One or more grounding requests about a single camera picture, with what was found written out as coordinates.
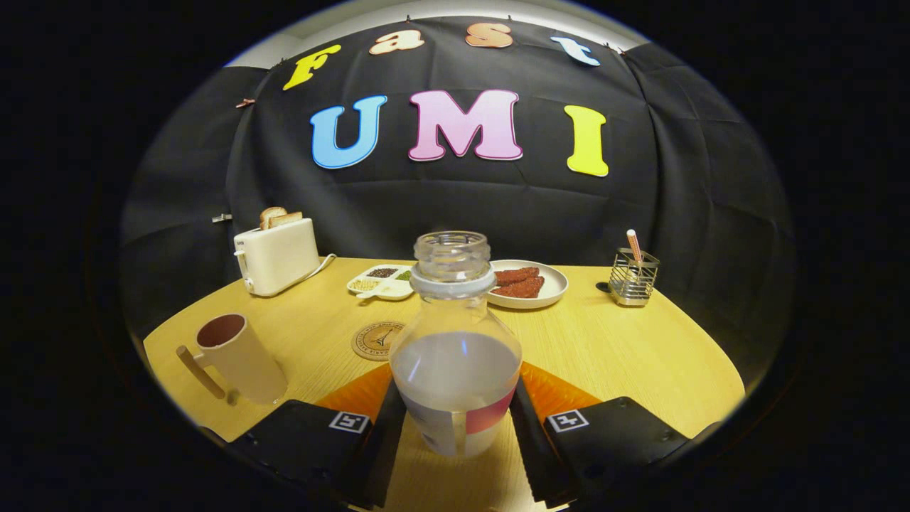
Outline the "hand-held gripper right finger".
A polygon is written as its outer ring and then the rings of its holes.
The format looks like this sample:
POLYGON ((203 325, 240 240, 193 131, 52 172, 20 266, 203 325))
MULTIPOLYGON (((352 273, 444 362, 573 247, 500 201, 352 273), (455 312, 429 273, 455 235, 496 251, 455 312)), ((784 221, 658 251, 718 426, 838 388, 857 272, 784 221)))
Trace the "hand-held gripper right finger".
POLYGON ((644 509, 719 427, 686 437, 633 398, 602 401, 527 362, 510 414, 533 498, 559 510, 644 509))

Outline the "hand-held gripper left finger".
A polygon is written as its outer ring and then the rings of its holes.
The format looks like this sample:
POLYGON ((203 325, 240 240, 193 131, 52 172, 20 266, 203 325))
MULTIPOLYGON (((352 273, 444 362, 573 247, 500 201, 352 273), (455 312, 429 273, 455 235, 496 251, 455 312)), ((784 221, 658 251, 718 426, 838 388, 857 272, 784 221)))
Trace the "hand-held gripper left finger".
POLYGON ((287 400, 230 451, 329 510, 383 508, 405 405, 383 364, 309 404, 287 400))

